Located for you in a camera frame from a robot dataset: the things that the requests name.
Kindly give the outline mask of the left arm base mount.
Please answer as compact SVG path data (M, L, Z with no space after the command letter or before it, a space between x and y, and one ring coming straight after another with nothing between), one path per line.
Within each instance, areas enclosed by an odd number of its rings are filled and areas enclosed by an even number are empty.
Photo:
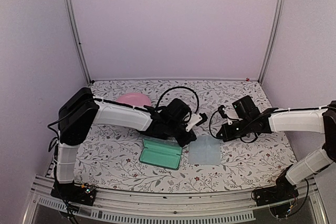
M96 193L96 186L92 184L76 185L74 182L61 184L56 180L50 195L66 202L93 206Z

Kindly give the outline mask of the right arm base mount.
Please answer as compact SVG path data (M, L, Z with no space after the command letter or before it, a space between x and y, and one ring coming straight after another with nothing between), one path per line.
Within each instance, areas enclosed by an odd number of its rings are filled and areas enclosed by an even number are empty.
M282 174L276 179L276 184L271 187L258 187L251 193L251 198L257 206L274 204L277 202L294 199L299 196L296 185L287 181Z

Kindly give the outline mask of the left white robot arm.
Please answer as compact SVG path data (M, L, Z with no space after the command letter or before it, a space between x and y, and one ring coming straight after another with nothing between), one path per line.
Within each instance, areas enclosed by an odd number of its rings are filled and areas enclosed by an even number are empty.
M166 106L132 106L97 97L90 88L81 88L60 108L58 116L55 179L58 192L67 200L78 195L72 184L77 151L93 124L127 127L162 140L172 137L183 147L196 139L192 128L202 120L178 98Z

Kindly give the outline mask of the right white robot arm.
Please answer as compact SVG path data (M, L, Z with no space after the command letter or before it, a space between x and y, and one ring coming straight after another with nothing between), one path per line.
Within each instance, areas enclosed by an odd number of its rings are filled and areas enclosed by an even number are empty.
M263 112L256 107L250 96L233 103L237 118L232 119L224 106L217 113L227 120L214 136L223 142L242 140L249 134L255 138L265 133L315 132L324 135L322 146L304 159L286 168L276 180L271 196L284 200L295 186L307 177L318 173L335 162L335 101L314 108L268 108Z

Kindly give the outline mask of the grey marbled glasses case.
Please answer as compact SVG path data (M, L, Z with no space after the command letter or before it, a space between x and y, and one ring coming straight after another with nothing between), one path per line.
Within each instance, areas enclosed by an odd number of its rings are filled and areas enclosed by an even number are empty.
M139 161L143 164L178 170L182 148L177 142L145 137Z

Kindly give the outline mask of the front aluminium rail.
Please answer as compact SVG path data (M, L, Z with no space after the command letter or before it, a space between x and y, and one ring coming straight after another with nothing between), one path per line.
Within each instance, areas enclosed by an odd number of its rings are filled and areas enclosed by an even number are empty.
M299 196L259 206L250 190L195 194L140 193L98 188L92 206L51 196L53 180L36 176L24 223L329 223L313 179Z

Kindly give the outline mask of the left aluminium frame post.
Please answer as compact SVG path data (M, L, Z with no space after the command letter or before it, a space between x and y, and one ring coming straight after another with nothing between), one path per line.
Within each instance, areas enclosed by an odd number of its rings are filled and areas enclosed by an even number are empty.
M72 0L64 0L64 2L65 2L66 11L68 14L70 29L72 32L73 41L75 43L75 49L77 52L80 68L83 73L85 82L87 84L90 84L92 82L92 79L91 79L89 68L88 68L84 53L83 53L82 43L81 43L81 39L80 39L80 35L79 35L77 23L76 23L76 17L75 17Z

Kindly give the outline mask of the right aluminium frame post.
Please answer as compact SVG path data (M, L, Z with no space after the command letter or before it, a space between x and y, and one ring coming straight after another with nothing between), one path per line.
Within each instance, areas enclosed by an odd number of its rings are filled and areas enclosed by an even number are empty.
M266 79L267 70L268 70L268 67L271 61L271 56L272 56L272 52L273 52L274 45L276 42L277 32L278 32L278 28L279 28L280 21L281 21L281 14L282 14L282 10L284 7L284 2L285 0L276 0L276 7L275 7L274 18L272 21L271 31L270 31L269 39L267 42L267 47L266 47L263 63L261 65L261 70L258 76L258 83L260 85L263 85Z

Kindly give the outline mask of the pink round plate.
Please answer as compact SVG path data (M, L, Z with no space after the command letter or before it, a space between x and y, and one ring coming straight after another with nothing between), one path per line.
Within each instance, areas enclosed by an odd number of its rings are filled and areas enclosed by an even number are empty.
M117 98L116 101L119 103L124 103L133 106L152 105L152 102L147 95L138 92L123 94L119 98Z

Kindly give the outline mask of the aluminium frame post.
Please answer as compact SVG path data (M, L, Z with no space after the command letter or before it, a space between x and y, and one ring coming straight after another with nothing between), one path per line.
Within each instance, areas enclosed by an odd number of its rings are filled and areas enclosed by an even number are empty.
M80 35L79 35L77 23L76 23L76 17L75 17L72 0L64 0L64 2L65 2L66 11L68 14L70 29L72 32L73 41L75 43L75 49L77 52L80 68L83 73L85 82L87 84L90 84L92 82L92 79L91 79L89 68L88 68L84 53L83 53L82 43L81 43L81 39L80 39Z
M261 70L258 76L258 83L260 85L263 85L266 79L267 70L268 70L268 67L271 61L271 56L272 56L272 52L273 52L274 45L276 42L277 32L278 32L278 28L279 28L280 21L281 21L281 14L282 14L282 10L284 7L284 2L285 0L276 0L276 7L275 7L274 18L272 21L271 31L270 31L269 39L267 42L267 47L266 47L263 63L261 65Z

